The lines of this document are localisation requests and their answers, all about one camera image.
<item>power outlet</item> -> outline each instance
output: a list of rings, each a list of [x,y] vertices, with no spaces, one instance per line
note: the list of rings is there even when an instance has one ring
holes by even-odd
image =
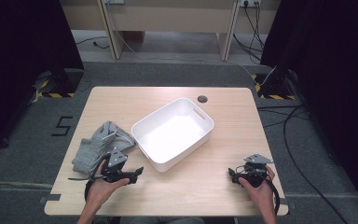
[[[248,2],[248,7],[256,7],[261,5],[261,0],[241,0],[240,7],[245,7],[245,1]]]

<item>gray carpet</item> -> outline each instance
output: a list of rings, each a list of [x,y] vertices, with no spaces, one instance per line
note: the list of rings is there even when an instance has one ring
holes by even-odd
[[[299,105],[300,101],[266,100],[256,96],[254,83],[236,65],[85,63],[86,71],[73,98],[39,98],[19,119],[0,149],[0,223],[75,223],[76,217],[49,217],[44,213],[48,196],[59,172],[81,112],[95,86],[189,86],[247,87],[256,105]],[[251,73],[266,72],[260,66]],[[285,147],[283,123],[293,108],[259,112],[278,169],[290,214],[281,223],[342,223],[332,208],[310,187],[295,167]],[[358,195],[344,170],[329,158],[321,136],[305,108],[287,122],[290,153],[307,179],[333,204],[349,223],[358,223]],[[56,128],[61,117],[65,129]],[[240,224],[262,223],[260,217],[239,217]]]

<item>human hand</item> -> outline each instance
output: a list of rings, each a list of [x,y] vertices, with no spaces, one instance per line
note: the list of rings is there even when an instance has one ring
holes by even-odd
[[[275,173],[272,169],[266,165],[267,168],[267,179],[272,181],[275,177]],[[254,188],[249,181],[240,177],[238,178],[240,183],[248,190],[249,197],[246,201],[252,201],[260,211],[266,223],[277,223],[277,218],[274,212],[274,202],[272,201],[272,189],[269,184],[264,180],[261,185]]]
[[[101,170],[103,169],[105,162],[106,161],[101,162],[96,175],[101,174]],[[109,199],[112,193],[118,188],[127,185],[129,182],[130,180],[128,178],[120,179],[113,183],[108,183],[101,178],[96,179],[89,188],[86,205],[84,206],[80,219],[77,223],[91,223],[97,211]]]

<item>folded fabric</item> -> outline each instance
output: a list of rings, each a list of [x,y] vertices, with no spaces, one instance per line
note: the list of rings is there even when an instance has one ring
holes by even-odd
[[[72,160],[74,171],[91,175],[100,159],[113,149],[122,151],[133,147],[135,140],[112,121],[107,121],[95,131],[91,139],[83,138]]]

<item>gray cloth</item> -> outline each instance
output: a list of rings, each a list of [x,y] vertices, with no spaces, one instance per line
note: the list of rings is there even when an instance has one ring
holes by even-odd
[[[120,224],[204,224],[200,217],[122,217]]]
[[[134,145],[135,140],[130,134],[124,132],[112,121],[107,121],[95,131],[91,139],[81,140],[80,148],[72,160],[74,171],[91,175],[98,162],[109,151],[113,149],[122,151]]]

